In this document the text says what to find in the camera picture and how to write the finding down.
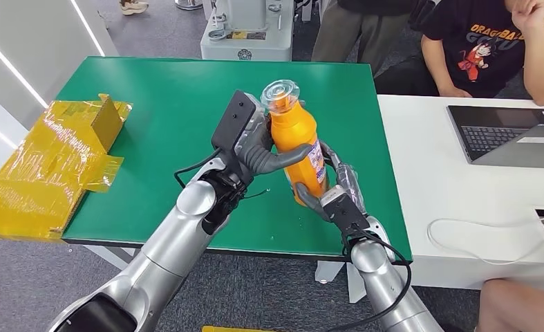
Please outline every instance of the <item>gray floor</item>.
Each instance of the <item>gray floor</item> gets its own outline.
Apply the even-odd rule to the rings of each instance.
[[[169,0],[149,0],[149,11],[123,17],[116,0],[95,0],[121,55],[200,57],[201,12],[181,12]],[[318,14],[297,24],[295,60],[309,60]],[[418,52],[416,33],[405,30],[386,65]],[[503,96],[525,98],[518,79]],[[347,303],[346,276],[314,282],[312,261],[205,255],[167,307],[158,331],[200,331],[202,325],[275,331],[324,331],[371,314],[367,301]],[[81,246],[0,241],[0,331],[43,331],[65,306],[94,290],[117,269]],[[472,331],[478,292],[442,288],[416,291],[440,322]],[[379,331],[378,325],[354,331]]]

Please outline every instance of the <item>gray pants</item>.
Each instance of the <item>gray pants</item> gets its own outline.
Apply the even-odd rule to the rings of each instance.
[[[312,51],[312,60],[345,62],[360,38],[357,62],[370,64],[375,74],[409,16],[410,13],[401,16],[358,14],[339,7],[337,0],[330,0]]]

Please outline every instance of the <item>person's arm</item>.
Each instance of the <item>person's arm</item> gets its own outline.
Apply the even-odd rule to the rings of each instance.
[[[544,290],[501,279],[485,282],[476,331],[544,332]]]
[[[518,0],[512,20],[524,36],[524,86],[534,102],[544,106],[544,0]]]
[[[471,97],[468,92],[457,88],[453,83],[447,70],[447,62],[444,59],[442,40],[432,40],[427,36],[422,36],[420,44],[426,67],[429,68],[435,80],[439,95],[441,97]]]

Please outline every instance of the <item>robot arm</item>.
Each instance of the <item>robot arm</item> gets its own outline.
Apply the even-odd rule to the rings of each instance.
[[[215,174],[225,164],[211,160],[193,177],[133,261],[111,281],[66,308],[49,331],[153,331],[169,301],[227,216],[210,218],[225,191]]]
[[[355,177],[349,179],[357,182]],[[353,183],[352,187],[358,188],[358,185]],[[357,202],[362,202],[361,193],[357,195],[360,198]],[[389,255],[391,251],[387,250],[386,253],[384,247],[384,243],[389,243],[376,237],[379,230],[383,230],[381,224],[362,213],[365,209],[359,209],[352,197],[355,195],[336,185],[321,197],[320,204],[330,221],[341,230],[351,262],[364,281],[372,309],[380,314],[329,331],[344,331],[379,319],[384,331],[388,332],[443,332],[412,287],[409,284],[406,286],[410,271],[406,278],[402,278],[392,265],[394,259]]]
[[[235,93],[212,137],[215,154],[197,166],[202,167],[188,185],[176,174],[184,189],[140,253],[112,280],[60,313],[48,332],[155,329],[165,306],[225,226],[253,176],[296,163],[310,151],[311,146],[303,145],[284,155],[271,154],[269,122],[257,104],[252,96]],[[383,246],[388,244],[383,227],[365,212],[355,173],[328,146],[323,146],[323,152],[339,176],[339,185],[321,200],[307,195],[306,187],[297,186],[297,191],[307,205],[341,230],[374,311],[384,311],[375,319],[381,319],[390,332],[442,332],[411,288],[399,296],[405,282],[391,264],[393,253]]]
[[[213,236],[221,230],[253,176],[302,160],[312,148],[270,152],[269,121],[251,95],[235,92],[211,139],[215,154],[184,185],[176,206],[112,280],[66,308],[49,332],[153,331]]]

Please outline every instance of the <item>sticker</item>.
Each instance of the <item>sticker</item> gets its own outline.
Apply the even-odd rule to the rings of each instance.
[[[312,150],[308,152],[308,159],[310,159],[310,163],[312,164],[312,167],[314,167],[315,172],[317,173],[317,181],[319,181],[319,183],[322,183],[326,176],[326,168],[325,160],[323,158],[323,152],[321,150],[321,145],[318,139],[312,146]]]
[[[265,40],[265,32],[249,33],[247,31],[234,31],[227,35],[227,39]]]
[[[544,137],[524,137],[518,140],[518,143],[544,143]]]
[[[240,50],[239,52],[237,52],[237,57],[240,60],[251,60],[252,59],[252,53],[250,52],[250,50],[243,49],[243,50]]]

